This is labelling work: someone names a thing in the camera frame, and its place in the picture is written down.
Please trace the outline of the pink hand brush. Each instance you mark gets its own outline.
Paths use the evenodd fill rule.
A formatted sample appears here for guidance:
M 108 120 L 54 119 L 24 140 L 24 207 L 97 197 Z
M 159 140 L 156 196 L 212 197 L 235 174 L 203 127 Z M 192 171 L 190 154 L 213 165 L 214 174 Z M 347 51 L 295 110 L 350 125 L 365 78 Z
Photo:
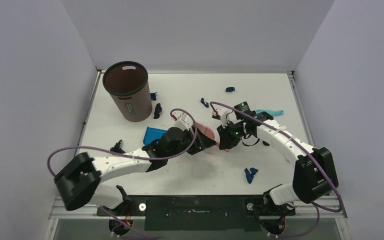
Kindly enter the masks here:
M 216 135 L 215 133 L 213 132 L 213 130 L 211 130 L 208 126 L 206 125 L 203 125 L 203 124 L 200 124 L 200 123 L 195 123 L 193 126 L 192 126 L 192 130 L 191 131 L 191 137 L 193 138 L 194 137 L 194 134 L 195 134 L 195 131 L 197 131 L 197 129 L 199 129 L 204 135 L 206 135 L 207 137 L 213 139 L 216 141 Z M 216 141 L 216 146 L 214 147 L 217 147 L 219 148 L 219 142 Z

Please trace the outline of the blue dustpan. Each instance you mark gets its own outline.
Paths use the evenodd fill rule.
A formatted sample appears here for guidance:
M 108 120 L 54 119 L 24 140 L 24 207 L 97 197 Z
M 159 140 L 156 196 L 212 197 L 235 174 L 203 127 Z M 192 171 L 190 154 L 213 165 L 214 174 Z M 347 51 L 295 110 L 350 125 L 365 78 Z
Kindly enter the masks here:
M 142 143 L 144 145 L 148 145 L 151 142 L 155 140 L 159 140 L 163 134 L 165 134 L 167 130 L 165 129 L 159 129 L 159 128 L 154 128 L 154 127 L 147 127 L 145 130 L 144 137 L 142 139 Z

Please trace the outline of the teal paper scrap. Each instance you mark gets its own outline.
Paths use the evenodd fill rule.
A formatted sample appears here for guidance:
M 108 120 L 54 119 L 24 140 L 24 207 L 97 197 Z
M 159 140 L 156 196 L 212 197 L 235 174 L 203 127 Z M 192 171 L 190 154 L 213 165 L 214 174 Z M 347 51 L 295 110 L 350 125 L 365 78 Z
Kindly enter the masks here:
M 270 114 L 273 117 L 279 117 L 284 114 L 283 110 L 269 110 L 269 109 L 257 109 L 255 112 L 257 114 L 266 112 L 267 114 Z

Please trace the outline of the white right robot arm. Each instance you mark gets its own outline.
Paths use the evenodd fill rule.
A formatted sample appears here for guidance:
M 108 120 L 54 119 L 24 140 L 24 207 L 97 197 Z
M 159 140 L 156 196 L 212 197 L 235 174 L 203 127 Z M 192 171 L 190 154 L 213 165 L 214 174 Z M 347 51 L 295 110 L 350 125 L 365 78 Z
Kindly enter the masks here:
M 292 182 L 277 185 L 263 193 L 262 207 L 266 213 L 274 215 L 283 205 L 295 201 L 313 204 L 330 192 L 336 194 L 339 207 L 343 207 L 333 156 L 327 148 L 316 148 L 305 143 L 288 132 L 271 114 L 250 110 L 247 102 L 230 107 L 212 101 L 210 107 L 212 118 L 220 121 L 217 132 L 221 150 L 232 149 L 244 137 L 253 136 L 294 165 Z

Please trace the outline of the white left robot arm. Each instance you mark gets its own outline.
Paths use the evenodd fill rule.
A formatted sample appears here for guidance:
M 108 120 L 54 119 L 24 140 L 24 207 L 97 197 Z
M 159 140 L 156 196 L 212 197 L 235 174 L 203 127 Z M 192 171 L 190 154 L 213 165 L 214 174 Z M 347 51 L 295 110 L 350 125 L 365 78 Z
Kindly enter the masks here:
M 194 155 L 216 144 L 195 127 L 188 130 L 171 127 L 159 139 L 133 152 L 114 152 L 112 156 L 104 157 L 79 153 L 54 176 L 54 182 L 66 210 L 74 211 L 93 204 L 121 216 L 129 210 L 130 199 L 122 186 L 106 185 L 106 181 L 158 170 L 180 153 Z

